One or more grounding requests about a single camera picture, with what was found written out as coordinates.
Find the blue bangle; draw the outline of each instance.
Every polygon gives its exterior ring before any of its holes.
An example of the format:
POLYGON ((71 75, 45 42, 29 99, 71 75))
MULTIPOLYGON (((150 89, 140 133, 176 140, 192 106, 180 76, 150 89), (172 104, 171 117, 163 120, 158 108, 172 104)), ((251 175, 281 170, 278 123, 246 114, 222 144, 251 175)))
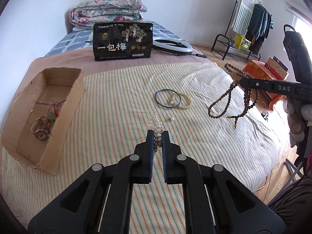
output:
POLYGON ((176 107, 178 107, 181 104, 181 96, 180 96, 180 94, 177 93, 176 91, 170 90, 170 89, 162 89, 162 90, 157 91, 154 98, 155 98, 156 103, 158 105, 164 107, 164 108, 170 108, 170 109, 171 108, 176 108, 176 107), (171 92, 174 92, 175 94, 177 94, 179 96, 179 99, 180 99, 179 103, 177 105, 175 105, 175 106, 165 106, 165 105, 162 105, 161 103, 159 103, 159 101, 157 100, 157 94, 162 92, 162 91, 171 91, 171 92))

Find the white pearl bracelet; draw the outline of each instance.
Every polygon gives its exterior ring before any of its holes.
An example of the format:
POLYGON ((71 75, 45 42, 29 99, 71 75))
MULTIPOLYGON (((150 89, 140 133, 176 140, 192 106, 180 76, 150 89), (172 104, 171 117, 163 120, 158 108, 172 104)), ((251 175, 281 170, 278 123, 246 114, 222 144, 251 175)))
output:
MULTIPOLYGON (((186 94, 186 93, 183 93, 183 92, 179 92, 179 95, 180 96, 183 96, 186 101, 188 102, 188 105, 184 106, 182 105, 182 103, 180 105, 177 106, 177 108, 180 108, 180 109, 189 109, 190 107, 192 107, 193 105, 193 100, 191 99, 190 95, 186 94)), ((177 105, 179 102, 176 100, 176 97, 178 95, 177 94, 173 94, 172 96, 172 99, 170 101, 170 104, 171 105, 177 105)))
POLYGON ((153 115, 147 124, 147 130, 154 131, 154 151, 157 151, 158 148, 162 147, 161 135, 163 132, 164 126, 163 123, 159 120, 157 115, 153 115))

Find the bed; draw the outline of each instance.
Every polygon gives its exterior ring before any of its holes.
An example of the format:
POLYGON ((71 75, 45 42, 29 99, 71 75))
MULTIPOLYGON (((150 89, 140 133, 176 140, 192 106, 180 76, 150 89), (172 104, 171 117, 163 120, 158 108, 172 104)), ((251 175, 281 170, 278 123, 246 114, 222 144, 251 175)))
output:
MULTIPOLYGON (((14 97, 45 68, 81 68, 85 76, 86 91, 67 133, 58 176, 31 169, 3 150, 3 197, 24 226, 92 164, 114 164, 131 154, 145 140, 154 114, 184 154, 200 164, 224 165, 251 191, 258 187, 283 147, 256 108, 239 119, 236 130, 232 120, 208 117, 208 106, 232 82, 228 74, 209 59, 156 50, 146 59, 94 61, 92 42, 86 42, 91 36, 92 31, 70 33, 47 57, 36 59, 14 97), (153 95, 163 88, 188 92, 193 107, 160 108, 153 95)), ((229 115, 241 113, 242 99, 243 91, 235 88, 229 115)), ((221 113, 224 105, 222 100, 212 113, 221 113)), ((161 151, 152 183, 134 186, 130 233, 185 233, 182 187, 164 183, 161 151)))

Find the black bag with chinese text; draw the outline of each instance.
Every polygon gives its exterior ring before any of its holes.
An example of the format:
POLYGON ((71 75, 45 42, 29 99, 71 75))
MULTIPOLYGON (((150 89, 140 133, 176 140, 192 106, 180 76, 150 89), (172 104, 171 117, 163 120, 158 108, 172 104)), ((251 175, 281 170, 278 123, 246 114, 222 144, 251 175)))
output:
POLYGON ((112 22, 95 24, 95 60, 149 58, 152 51, 153 24, 112 22))

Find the folded quilt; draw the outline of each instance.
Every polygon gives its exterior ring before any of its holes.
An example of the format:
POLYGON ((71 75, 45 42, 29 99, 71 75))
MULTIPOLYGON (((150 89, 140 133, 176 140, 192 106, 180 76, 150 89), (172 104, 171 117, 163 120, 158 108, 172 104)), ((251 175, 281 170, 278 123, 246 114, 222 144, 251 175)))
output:
POLYGON ((95 23, 138 22, 146 7, 141 0, 89 0, 80 3, 70 13, 75 26, 93 28, 95 23))

